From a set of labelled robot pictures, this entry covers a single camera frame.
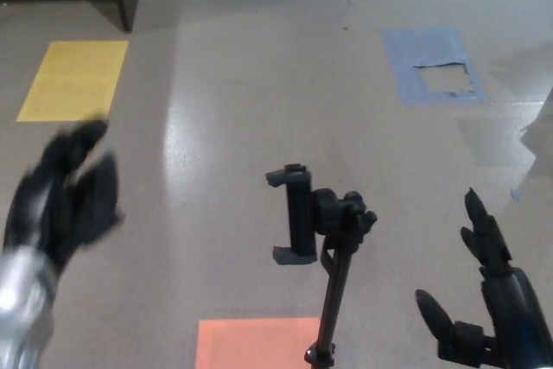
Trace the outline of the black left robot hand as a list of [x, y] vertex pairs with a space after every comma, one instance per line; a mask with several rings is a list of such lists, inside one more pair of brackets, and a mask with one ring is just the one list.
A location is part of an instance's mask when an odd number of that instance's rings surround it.
[[92, 119], [52, 137], [16, 189], [5, 224], [5, 249], [33, 248], [61, 275], [79, 248], [99, 242], [123, 221], [112, 152], [75, 175], [107, 130], [106, 120]]

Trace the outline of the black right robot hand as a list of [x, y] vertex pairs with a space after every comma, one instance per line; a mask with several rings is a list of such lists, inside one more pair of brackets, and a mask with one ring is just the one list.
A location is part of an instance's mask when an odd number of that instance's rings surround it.
[[495, 217], [472, 188], [464, 203], [473, 227], [463, 226], [460, 234], [480, 263], [481, 294], [494, 335], [486, 335], [481, 326], [452, 321], [429, 292], [418, 289], [416, 304], [437, 340], [437, 357], [472, 368], [551, 368], [552, 335], [529, 278], [511, 265], [512, 255]]

